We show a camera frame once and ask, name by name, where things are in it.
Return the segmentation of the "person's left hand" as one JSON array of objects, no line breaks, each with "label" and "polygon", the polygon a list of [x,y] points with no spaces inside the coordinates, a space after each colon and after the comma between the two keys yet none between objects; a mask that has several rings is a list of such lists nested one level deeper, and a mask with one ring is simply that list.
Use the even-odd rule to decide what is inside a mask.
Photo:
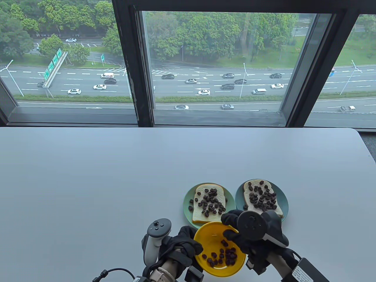
[{"label": "person's left hand", "polygon": [[178,255],[177,273],[175,278],[179,278],[183,271],[193,266],[197,270],[203,272],[203,268],[196,261],[196,256],[203,252],[201,243],[194,240],[197,229],[191,226],[181,227],[178,235],[168,239],[163,243],[159,250],[158,261],[165,262],[172,259],[171,255],[176,251],[180,251],[182,255]]}]

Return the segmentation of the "person's right hand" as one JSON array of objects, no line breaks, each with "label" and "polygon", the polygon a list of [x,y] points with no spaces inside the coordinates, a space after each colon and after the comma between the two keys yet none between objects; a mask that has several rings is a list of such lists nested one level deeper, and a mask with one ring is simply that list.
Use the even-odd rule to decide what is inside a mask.
[{"label": "person's right hand", "polygon": [[272,265],[281,278],[285,278],[297,267],[299,261],[294,256],[295,252],[288,247],[281,218],[274,210],[261,214],[231,210],[221,216],[221,222],[232,227],[223,232],[224,237],[248,255],[248,268],[258,275]]}]

